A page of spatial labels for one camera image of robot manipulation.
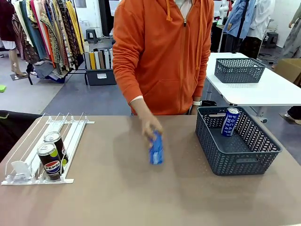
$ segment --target can top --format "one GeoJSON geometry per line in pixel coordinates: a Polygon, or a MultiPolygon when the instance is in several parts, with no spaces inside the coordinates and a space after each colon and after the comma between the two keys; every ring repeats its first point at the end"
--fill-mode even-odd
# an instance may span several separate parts
{"type": "Polygon", "coordinates": [[[235,107],[228,107],[227,110],[231,113],[231,114],[239,114],[239,110],[235,107]]]}
{"type": "Polygon", "coordinates": [[[50,132],[44,136],[44,141],[55,143],[60,138],[61,138],[61,134],[59,132],[50,132]]]}
{"type": "Polygon", "coordinates": [[[41,144],[40,146],[38,146],[37,148],[37,153],[39,155],[48,155],[50,153],[53,152],[53,150],[55,150],[55,144],[52,142],[45,142],[43,144],[41,144]]]}

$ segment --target hoodie pocket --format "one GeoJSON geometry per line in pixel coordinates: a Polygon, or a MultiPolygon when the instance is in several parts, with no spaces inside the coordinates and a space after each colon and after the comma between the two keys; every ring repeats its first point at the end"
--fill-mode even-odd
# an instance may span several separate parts
{"type": "Polygon", "coordinates": [[[176,114],[180,107],[179,92],[178,80],[159,80],[143,98],[154,114],[176,114]]]}

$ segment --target orange hoodie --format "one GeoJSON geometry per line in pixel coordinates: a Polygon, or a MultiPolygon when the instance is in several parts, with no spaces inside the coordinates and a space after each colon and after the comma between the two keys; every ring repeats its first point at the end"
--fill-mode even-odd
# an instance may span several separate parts
{"type": "Polygon", "coordinates": [[[155,115],[183,114],[199,97],[210,55],[213,0],[122,0],[114,17],[113,69],[128,103],[143,96],[155,115]]]}

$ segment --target floor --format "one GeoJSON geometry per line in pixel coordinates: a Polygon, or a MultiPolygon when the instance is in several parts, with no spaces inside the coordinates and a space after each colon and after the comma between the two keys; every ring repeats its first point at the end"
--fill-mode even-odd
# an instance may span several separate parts
{"type": "MultiPolygon", "coordinates": [[[[260,56],[262,62],[269,65],[275,62],[281,51],[277,49],[263,49],[262,53],[270,54],[260,56]]],[[[69,76],[67,82],[56,84],[48,80],[39,80],[32,77],[34,85],[31,86],[27,79],[12,81],[10,78],[10,65],[8,56],[0,58],[0,84],[7,86],[5,93],[0,94],[0,109],[27,113],[59,113],[81,115],[130,115],[131,111],[121,91],[117,86],[86,86],[84,76],[74,74],[69,76]]],[[[208,86],[205,82],[204,92],[208,86]]],[[[216,90],[213,90],[212,100],[219,106],[227,105],[216,90]]],[[[289,107],[269,107],[267,111],[267,128],[286,147],[296,161],[301,164],[300,137],[301,126],[291,125],[279,113],[285,113],[289,107]]],[[[255,114],[251,108],[247,111],[255,114]]]]}

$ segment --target plastic basket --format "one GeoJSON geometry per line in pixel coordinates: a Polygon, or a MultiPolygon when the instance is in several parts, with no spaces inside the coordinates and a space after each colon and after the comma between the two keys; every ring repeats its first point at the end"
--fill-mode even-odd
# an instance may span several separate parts
{"type": "Polygon", "coordinates": [[[222,83],[257,83],[264,69],[252,58],[216,59],[214,74],[222,83]]]}
{"type": "Polygon", "coordinates": [[[258,124],[241,107],[233,136],[221,134],[228,107],[200,107],[196,134],[214,174],[264,174],[282,151],[263,125],[258,124]]]}

